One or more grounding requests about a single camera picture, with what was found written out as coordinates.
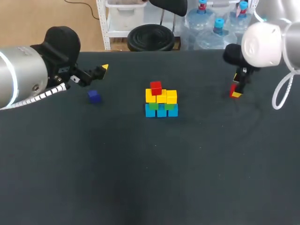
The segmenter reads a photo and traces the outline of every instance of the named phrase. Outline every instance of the red block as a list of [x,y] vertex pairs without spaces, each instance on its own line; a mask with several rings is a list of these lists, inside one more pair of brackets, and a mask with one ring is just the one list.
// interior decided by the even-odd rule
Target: red block
[[161,95],[162,94],[162,87],[160,81],[155,81],[150,83],[151,93],[152,95]]
[[237,98],[237,97],[234,97],[234,96],[233,96],[233,93],[234,93],[235,88],[236,88],[237,85],[238,85],[237,83],[233,83],[233,84],[231,85],[229,97],[231,97],[231,98]]

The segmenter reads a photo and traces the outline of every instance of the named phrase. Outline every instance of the plastic water bottle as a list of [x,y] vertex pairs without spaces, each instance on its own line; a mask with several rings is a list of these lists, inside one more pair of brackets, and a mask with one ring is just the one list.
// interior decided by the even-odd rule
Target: plastic water bottle
[[236,44],[235,34],[223,27],[224,19],[217,18],[213,29],[206,29],[197,37],[195,49],[225,49],[228,44]]
[[212,11],[206,8],[207,0],[199,0],[198,8],[189,11],[182,26],[181,48],[183,50],[193,50],[196,37],[208,26]]
[[244,34],[244,32],[247,30],[251,20],[251,14],[247,13],[247,9],[248,9],[248,2],[241,1],[240,14],[237,16],[236,11],[230,13],[230,26],[232,32],[236,34],[237,33]]

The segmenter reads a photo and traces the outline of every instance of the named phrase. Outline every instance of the green block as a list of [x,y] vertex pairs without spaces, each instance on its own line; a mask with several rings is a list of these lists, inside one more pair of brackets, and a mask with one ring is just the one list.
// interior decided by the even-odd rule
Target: green block
[[175,104],[165,104],[165,110],[173,110],[175,108]]
[[158,103],[149,103],[150,110],[158,110]]

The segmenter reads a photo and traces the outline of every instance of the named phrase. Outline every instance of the wooden floor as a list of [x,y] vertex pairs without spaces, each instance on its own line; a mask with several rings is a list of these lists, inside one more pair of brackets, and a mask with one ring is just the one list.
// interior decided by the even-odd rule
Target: wooden floor
[[[96,0],[68,1],[90,4],[98,17]],[[64,0],[0,0],[0,47],[40,44],[52,26],[75,30],[81,51],[104,50],[99,20],[92,17],[86,5]]]

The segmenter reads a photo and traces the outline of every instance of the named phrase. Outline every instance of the blue block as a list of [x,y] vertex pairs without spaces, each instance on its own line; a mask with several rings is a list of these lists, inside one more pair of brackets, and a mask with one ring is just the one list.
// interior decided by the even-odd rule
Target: blue block
[[95,104],[101,102],[101,97],[96,90],[89,90],[88,95],[91,103]]
[[167,110],[165,110],[164,104],[158,105],[157,117],[167,117]]
[[168,110],[168,116],[169,117],[177,117],[178,116],[178,104],[175,104],[175,107],[173,110]]
[[155,110],[151,110],[149,104],[145,105],[146,117],[155,117]]

